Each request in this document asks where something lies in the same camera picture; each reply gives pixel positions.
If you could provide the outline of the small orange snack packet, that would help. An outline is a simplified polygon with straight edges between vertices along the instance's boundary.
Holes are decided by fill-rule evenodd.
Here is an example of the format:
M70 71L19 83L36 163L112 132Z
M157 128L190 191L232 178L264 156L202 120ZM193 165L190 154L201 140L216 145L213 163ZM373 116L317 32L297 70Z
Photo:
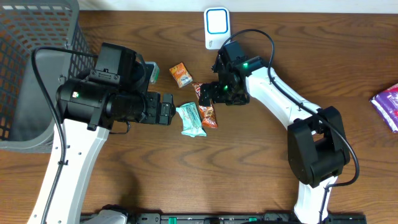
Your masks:
M170 68L169 72L177 82L179 88L182 88L193 81L193 77L189 74L182 62Z

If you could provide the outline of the teal snack wrapper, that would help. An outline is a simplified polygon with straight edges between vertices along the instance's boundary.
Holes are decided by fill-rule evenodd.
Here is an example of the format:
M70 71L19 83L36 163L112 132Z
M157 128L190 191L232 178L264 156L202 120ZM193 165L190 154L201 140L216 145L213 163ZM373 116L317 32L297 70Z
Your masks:
M183 135L190 136L192 138L197 136L207 136L202 127L200 115L194 102L185 103L182 106L177 107L176 112L180 115L183 122L183 130L181 132Z

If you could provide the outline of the orange Top chocolate bar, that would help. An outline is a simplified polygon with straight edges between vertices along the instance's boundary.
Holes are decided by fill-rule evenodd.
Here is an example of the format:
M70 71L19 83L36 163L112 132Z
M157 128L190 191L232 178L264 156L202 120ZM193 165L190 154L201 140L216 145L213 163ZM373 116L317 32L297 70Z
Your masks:
M195 90L196 96L200 99L201 93L200 88L203 83L193 83L193 88ZM218 124L216 122L215 110L213 105L210 106L201 106L199 105L199 112L202 117L202 126L207 128L218 128Z

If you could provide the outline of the red purple liners pack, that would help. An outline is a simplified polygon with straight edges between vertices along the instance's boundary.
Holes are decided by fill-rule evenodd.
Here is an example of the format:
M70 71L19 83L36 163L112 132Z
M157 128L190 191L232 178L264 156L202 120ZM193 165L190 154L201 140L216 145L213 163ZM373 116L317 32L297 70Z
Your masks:
M397 133L397 84L374 95L370 103L393 133Z

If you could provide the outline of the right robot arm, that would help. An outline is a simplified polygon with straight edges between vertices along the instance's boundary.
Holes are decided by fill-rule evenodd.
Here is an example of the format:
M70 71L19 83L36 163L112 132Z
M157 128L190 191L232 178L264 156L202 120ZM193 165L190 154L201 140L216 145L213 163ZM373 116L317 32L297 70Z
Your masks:
M344 166L356 160L340 112L300 96L260 57L219 55L212 71L218 81L201 86L199 104L260 101L287 130L289 166L299 181L295 216L301 223L323 223L330 190L341 185L337 178Z

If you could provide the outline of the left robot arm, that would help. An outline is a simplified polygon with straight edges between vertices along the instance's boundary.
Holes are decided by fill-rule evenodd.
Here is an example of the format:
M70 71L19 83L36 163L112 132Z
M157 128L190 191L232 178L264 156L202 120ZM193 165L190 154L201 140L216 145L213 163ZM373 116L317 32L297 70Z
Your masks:
M103 43L96 65L60 85L47 104L55 134L30 223L79 223L94 164L113 124L169 125L173 96L149 91L155 62L129 48Z

